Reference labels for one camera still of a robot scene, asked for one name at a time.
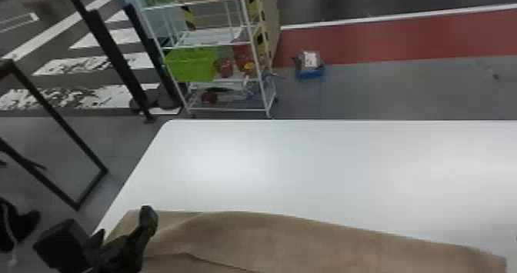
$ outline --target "table surface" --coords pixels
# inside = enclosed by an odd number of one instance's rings
[[[467,245],[517,272],[517,122],[163,125],[97,229],[129,209],[260,211]]]

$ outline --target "blue item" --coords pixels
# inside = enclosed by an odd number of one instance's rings
[[[325,73],[325,63],[322,64],[322,66],[309,70],[306,72],[300,71],[300,69],[296,68],[296,76],[302,79],[310,79],[310,78],[316,78],[318,76],[322,76]]]

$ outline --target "gray floor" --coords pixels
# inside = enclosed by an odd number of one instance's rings
[[[278,69],[277,119],[329,118],[376,120],[517,119],[517,57],[457,58],[360,65],[331,65],[323,78],[296,80],[290,68]],[[185,112],[180,118],[188,117]],[[262,114],[204,114],[200,118],[264,118]],[[161,125],[142,117],[67,118],[98,153],[110,174],[75,212],[4,156],[0,195],[22,211],[38,209],[42,223],[19,250],[14,272],[47,272],[31,246],[41,232],[65,218],[91,232],[104,215]],[[95,167],[50,118],[0,118],[0,135],[26,157],[49,167],[48,175],[77,195]],[[0,255],[0,266],[9,256]]]

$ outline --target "trash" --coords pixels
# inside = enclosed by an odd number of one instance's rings
[[[319,52],[304,51],[296,57],[292,57],[296,67],[296,75],[300,78],[314,78],[323,75],[325,63],[319,56]]]

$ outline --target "person's leg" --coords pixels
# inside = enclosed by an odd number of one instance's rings
[[[36,228],[39,223],[40,214],[38,211],[30,211],[25,215],[20,215],[16,207],[9,201],[0,197],[0,251],[9,252],[14,248],[14,243],[7,232],[5,223],[5,210],[7,210],[7,219],[9,227],[14,234],[16,241],[25,240]]]

